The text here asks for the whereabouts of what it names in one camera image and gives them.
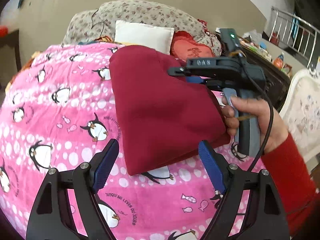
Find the red sleeve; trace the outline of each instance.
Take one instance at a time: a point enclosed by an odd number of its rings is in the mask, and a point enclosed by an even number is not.
[[[316,186],[310,179],[291,134],[278,148],[265,154],[262,161],[279,191],[284,210],[288,214],[290,234],[293,236],[319,198]]]

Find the metal screw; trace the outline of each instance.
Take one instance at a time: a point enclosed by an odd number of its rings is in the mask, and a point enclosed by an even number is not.
[[[232,170],[236,170],[236,169],[238,169],[238,165],[234,164],[234,163],[231,163],[231,164],[229,164],[229,168],[232,169]]]
[[[261,173],[262,173],[263,175],[265,175],[265,176],[268,176],[268,175],[269,175],[269,171],[267,171],[266,169],[263,169],[263,170],[261,171]]]
[[[89,163],[81,163],[80,164],[80,168],[81,169],[86,169],[86,168],[88,168],[89,167]]]
[[[52,175],[52,174],[55,174],[56,173],[56,169],[55,168],[51,168],[49,170],[49,174]]]

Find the finger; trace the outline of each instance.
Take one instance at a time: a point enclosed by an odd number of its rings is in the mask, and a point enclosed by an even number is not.
[[[225,117],[234,117],[235,116],[235,110],[232,106],[226,105],[222,108],[222,114]]]
[[[233,106],[239,111],[253,114],[255,116],[260,116],[269,112],[269,106],[265,100],[231,97],[231,102]]]
[[[227,99],[226,99],[225,96],[222,97],[222,103],[223,103],[224,105],[227,105],[227,104],[228,104],[228,101],[227,101]]]
[[[230,136],[235,136],[237,134],[237,130],[233,128],[228,128],[227,132]]]
[[[233,118],[226,118],[225,122],[226,122],[226,125],[227,125],[229,128],[233,128],[233,129],[238,129],[238,128],[239,128],[239,120],[236,119],[235,117],[233,117]]]

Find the pink blanket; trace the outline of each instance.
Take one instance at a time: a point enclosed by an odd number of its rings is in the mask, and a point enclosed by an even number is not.
[[[48,168],[74,169],[110,138],[119,141],[120,153],[98,203],[117,239],[196,240],[210,223],[220,196],[198,156],[148,176],[127,174],[108,70],[109,58],[121,47],[50,46],[19,74],[6,96],[0,112],[0,206],[23,237]],[[251,160],[238,160],[230,145],[216,151],[247,169]],[[258,161],[254,171],[261,168]],[[69,198],[77,229],[85,235],[72,190]],[[239,213],[247,200],[244,192]],[[230,234],[239,231],[242,219],[237,216]]]

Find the hand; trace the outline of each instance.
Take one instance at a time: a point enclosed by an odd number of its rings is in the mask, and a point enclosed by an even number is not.
[[[257,116],[258,123],[260,127],[260,144],[265,138],[269,120],[270,120],[270,109],[268,103],[261,99],[242,99],[239,97],[231,97],[231,102],[233,106],[241,112],[249,113]],[[270,136],[266,147],[264,148],[264,153],[268,153],[279,147],[288,137],[288,129],[281,119],[279,113],[273,108],[273,124],[270,132]],[[228,134],[231,136],[236,135],[237,129],[239,128],[239,120],[234,117],[235,111],[232,106],[226,105],[222,109],[222,113],[225,116],[226,125],[228,126]]]

